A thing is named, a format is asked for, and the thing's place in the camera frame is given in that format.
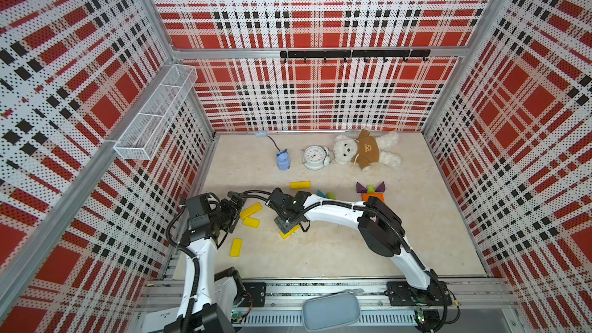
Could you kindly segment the purple triangle block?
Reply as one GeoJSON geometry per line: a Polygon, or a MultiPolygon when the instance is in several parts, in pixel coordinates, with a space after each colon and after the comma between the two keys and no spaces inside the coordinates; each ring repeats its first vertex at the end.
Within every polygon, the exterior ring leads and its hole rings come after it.
{"type": "Polygon", "coordinates": [[[385,192],[385,183],[382,182],[380,183],[376,188],[375,188],[375,192],[376,193],[384,193],[385,192]]]}
{"type": "Polygon", "coordinates": [[[368,188],[367,188],[367,186],[357,183],[356,184],[356,192],[359,194],[368,194],[368,188]]]}

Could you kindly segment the orange trapezoid block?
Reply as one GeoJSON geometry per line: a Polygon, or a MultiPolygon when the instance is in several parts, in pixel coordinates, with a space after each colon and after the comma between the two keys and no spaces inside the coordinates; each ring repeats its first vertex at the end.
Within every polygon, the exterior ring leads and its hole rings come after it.
{"type": "Polygon", "coordinates": [[[377,198],[382,202],[385,202],[385,197],[383,193],[366,193],[362,194],[362,200],[367,202],[370,198],[377,198]]]}

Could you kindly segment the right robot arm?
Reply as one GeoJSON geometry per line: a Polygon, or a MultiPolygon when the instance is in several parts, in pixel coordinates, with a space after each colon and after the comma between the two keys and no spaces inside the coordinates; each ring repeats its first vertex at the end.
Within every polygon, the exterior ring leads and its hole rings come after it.
{"type": "Polygon", "coordinates": [[[419,260],[401,219],[377,197],[345,202],[308,191],[287,194],[230,192],[274,211],[259,233],[242,230],[249,276],[312,278],[387,274],[391,261],[405,280],[391,301],[399,305],[450,306],[451,294],[436,272],[419,260]]]}

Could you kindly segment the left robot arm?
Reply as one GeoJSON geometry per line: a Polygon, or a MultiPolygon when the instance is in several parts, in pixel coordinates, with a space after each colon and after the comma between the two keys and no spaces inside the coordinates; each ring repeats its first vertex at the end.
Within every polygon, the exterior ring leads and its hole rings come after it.
{"type": "Polygon", "coordinates": [[[183,296],[177,317],[165,332],[235,332],[232,308],[247,292],[235,268],[215,273],[214,266],[225,235],[237,226],[245,199],[230,192],[225,199],[213,193],[182,200],[180,211],[167,225],[166,239],[186,256],[183,296]]]}

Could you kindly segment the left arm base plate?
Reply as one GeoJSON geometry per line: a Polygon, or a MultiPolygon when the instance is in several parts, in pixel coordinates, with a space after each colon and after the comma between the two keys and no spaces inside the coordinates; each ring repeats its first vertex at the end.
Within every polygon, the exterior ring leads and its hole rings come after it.
{"type": "Polygon", "coordinates": [[[264,282],[247,282],[238,286],[234,307],[263,308],[265,306],[267,284],[264,282]]]}

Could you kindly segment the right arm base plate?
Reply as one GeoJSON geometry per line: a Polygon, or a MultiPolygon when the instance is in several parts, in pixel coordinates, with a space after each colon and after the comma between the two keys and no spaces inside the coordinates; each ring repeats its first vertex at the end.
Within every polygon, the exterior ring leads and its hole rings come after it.
{"type": "Polygon", "coordinates": [[[451,295],[444,282],[439,287],[431,281],[427,290],[409,286],[407,282],[388,282],[385,295],[391,306],[451,306],[451,295]]]}

